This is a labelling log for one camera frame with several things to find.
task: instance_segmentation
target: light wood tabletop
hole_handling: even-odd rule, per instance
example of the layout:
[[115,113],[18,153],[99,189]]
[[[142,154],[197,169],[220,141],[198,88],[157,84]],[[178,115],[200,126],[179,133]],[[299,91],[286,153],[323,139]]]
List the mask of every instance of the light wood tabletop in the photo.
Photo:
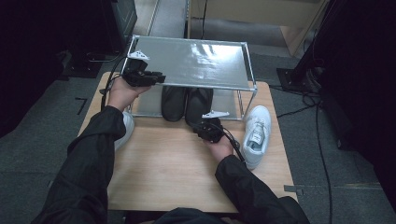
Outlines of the light wood tabletop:
[[[102,94],[99,90],[105,87],[108,75],[103,74],[80,131],[100,111]],[[251,108],[255,105],[268,108],[272,132],[267,152],[252,173],[276,196],[297,200],[294,192],[284,190],[284,186],[293,186],[293,181],[269,87],[264,82],[257,82],[257,87]],[[242,91],[241,94],[244,102],[248,102],[251,93]],[[243,142],[244,121],[222,120],[221,124]],[[116,152],[114,175],[107,189],[108,208],[169,211],[192,207],[204,212],[235,213],[236,209],[214,176],[216,167],[202,139],[191,131],[184,119],[169,122],[163,118],[134,118],[132,137]]]

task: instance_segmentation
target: person's left hand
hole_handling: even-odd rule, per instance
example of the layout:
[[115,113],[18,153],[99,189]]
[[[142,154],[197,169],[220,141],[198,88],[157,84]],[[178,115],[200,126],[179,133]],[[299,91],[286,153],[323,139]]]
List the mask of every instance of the person's left hand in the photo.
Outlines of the person's left hand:
[[117,77],[113,81],[108,103],[116,107],[119,111],[123,111],[125,107],[134,102],[139,94],[148,91],[151,87],[131,87],[122,77]]

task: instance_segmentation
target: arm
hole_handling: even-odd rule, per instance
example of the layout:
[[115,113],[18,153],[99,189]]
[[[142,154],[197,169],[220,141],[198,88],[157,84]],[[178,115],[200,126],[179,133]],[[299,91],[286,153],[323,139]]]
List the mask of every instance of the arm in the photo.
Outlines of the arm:
[[275,194],[233,155],[226,137],[216,143],[204,141],[219,162],[216,179],[247,223],[297,223]]
[[125,135],[121,111],[148,88],[116,78],[107,106],[94,115],[67,149],[67,159],[32,223],[106,223],[107,186],[113,175],[114,141]]

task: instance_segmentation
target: hand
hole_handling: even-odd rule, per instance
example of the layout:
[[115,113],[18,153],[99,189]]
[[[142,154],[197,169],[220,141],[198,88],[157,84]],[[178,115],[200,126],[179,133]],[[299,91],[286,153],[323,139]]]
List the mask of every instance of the hand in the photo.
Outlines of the hand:
[[140,93],[148,91],[151,87],[131,87],[122,77],[117,77],[113,81],[110,90],[108,103],[123,111],[128,105],[134,102]]
[[209,148],[216,161],[221,162],[224,158],[233,155],[233,146],[230,140],[224,135],[217,143],[204,140],[204,144]]

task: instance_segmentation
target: gray carpet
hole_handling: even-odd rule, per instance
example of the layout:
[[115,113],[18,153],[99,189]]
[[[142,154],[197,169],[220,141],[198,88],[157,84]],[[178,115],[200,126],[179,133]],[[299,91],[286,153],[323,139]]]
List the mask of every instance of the gray carpet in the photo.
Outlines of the gray carpet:
[[[251,54],[259,81],[279,85],[276,68],[293,68],[297,59]],[[110,71],[105,63],[99,74]],[[0,222],[29,223],[40,211],[48,183],[61,167],[67,145],[77,136],[98,78],[55,81],[12,133],[0,139]],[[304,107],[302,96],[271,89],[278,115]],[[76,97],[87,98],[83,107]],[[300,205],[312,223],[328,223],[329,195],[316,132],[316,109],[278,119]],[[395,223],[396,217],[373,167],[359,153],[336,146],[322,110],[318,126],[332,187],[332,223]],[[109,223],[122,223],[111,211]]]

